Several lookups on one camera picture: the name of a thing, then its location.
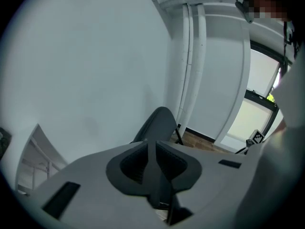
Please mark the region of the white insulated pipe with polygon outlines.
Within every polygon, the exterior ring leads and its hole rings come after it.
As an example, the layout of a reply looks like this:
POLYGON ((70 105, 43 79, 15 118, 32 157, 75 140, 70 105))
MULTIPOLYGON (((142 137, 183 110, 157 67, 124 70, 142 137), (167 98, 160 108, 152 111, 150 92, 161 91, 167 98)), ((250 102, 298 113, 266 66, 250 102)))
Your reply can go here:
POLYGON ((192 53, 193 39, 193 14, 190 6, 183 4, 170 14, 169 25, 168 84, 165 103, 172 111, 175 122, 180 127, 178 133, 182 136, 184 130, 181 118, 190 76, 189 55, 192 53))
POLYGON ((203 75, 203 64, 206 55, 207 32, 206 32, 206 12, 205 5, 213 3, 223 3, 232 5, 234 0, 152 0, 157 2, 163 11, 170 11, 179 8, 183 4, 188 4, 193 14, 193 39, 191 39, 192 53, 189 55, 190 76, 188 89, 183 106, 183 115, 181 119, 190 117, 197 95, 199 85, 203 75))

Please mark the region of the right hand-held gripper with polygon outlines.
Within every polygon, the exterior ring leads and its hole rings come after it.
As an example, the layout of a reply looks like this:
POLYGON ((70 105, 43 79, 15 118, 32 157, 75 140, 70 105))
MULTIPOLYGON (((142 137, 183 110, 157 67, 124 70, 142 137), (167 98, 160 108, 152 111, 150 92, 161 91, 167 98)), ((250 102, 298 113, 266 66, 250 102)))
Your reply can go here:
POLYGON ((249 149, 251 146, 262 143, 264 135, 257 129, 255 129, 250 137, 246 140, 246 148, 249 149))

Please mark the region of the black folding chair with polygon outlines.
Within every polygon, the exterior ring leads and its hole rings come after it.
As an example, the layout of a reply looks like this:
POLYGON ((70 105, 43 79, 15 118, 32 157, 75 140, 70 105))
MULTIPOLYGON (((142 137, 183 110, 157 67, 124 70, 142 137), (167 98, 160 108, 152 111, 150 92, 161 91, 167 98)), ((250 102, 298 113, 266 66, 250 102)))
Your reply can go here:
POLYGON ((165 222, 173 225, 187 216, 189 211, 179 206, 171 182, 165 177, 157 163, 156 141, 170 141, 177 124, 172 112, 158 107, 145 121, 133 142, 148 142, 148 163, 143 173, 143 184, 149 190, 148 202, 157 211, 168 212, 165 222))

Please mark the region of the white roller blind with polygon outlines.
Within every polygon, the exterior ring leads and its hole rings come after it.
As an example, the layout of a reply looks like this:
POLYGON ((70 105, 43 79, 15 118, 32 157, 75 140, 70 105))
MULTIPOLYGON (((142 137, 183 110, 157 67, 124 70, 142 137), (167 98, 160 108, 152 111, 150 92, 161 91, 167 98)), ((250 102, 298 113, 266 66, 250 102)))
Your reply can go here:
POLYGON ((240 150, 254 130, 257 129, 261 133, 264 131, 272 113, 272 110, 262 105, 243 99, 239 112, 221 144, 235 151, 240 150))
POLYGON ((279 62, 251 49, 250 74, 247 90, 267 97, 279 73, 279 62))

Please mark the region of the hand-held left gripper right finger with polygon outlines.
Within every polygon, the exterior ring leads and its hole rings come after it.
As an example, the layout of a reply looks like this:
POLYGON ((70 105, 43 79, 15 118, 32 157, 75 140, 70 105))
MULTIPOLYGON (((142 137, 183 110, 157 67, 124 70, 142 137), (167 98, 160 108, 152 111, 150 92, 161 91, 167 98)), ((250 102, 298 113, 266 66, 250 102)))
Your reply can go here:
POLYGON ((237 214, 259 154, 260 145, 244 155, 158 141, 156 160, 171 189, 169 214, 237 214))

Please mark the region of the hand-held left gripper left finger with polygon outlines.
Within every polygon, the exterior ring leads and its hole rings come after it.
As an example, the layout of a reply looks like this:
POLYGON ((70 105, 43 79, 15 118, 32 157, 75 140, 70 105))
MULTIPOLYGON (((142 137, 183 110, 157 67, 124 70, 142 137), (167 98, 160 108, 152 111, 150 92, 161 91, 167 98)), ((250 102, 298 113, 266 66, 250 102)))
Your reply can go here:
POLYGON ((118 191, 108 180, 108 162, 142 142, 127 144, 81 157, 42 183, 29 197, 18 200, 29 215, 46 229, 166 229, 145 197, 118 191), (80 187, 60 218, 43 210, 68 182, 80 187))

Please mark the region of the white table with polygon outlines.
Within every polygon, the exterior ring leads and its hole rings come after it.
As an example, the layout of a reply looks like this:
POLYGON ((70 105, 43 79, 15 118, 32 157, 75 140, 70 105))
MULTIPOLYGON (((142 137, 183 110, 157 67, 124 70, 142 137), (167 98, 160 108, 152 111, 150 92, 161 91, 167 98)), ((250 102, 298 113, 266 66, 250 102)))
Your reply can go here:
POLYGON ((68 165, 40 125, 31 132, 17 171, 17 189, 29 197, 42 183, 68 165))

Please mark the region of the black window frame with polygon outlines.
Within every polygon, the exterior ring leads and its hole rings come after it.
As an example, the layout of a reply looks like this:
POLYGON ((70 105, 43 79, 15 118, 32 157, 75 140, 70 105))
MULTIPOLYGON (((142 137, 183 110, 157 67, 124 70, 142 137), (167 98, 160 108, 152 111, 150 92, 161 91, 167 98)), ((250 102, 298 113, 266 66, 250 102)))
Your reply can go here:
MULTIPOLYGON (((247 90, 245 91, 243 99, 249 99, 259 105, 262 105, 273 111, 272 116, 269 119, 268 124, 266 125, 262 134, 264 135, 264 140, 271 135, 271 133, 280 125, 283 120, 282 112, 280 111, 277 103, 275 102, 274 96, 272 95, 273 90, 279 85, 283 76, 288 72, 289 67, 291 66, 291 62, 280 53, 258 43, 255 41, 250 42, 251 49, 261 52, 272 59, 279 62, 279 73, 276 77, 276 81, 267 97, 263 97, 257 94, 255 91, 247 90)), ((247 153, 246 145, 237 151, 237 154, 246 154, 247 153)))

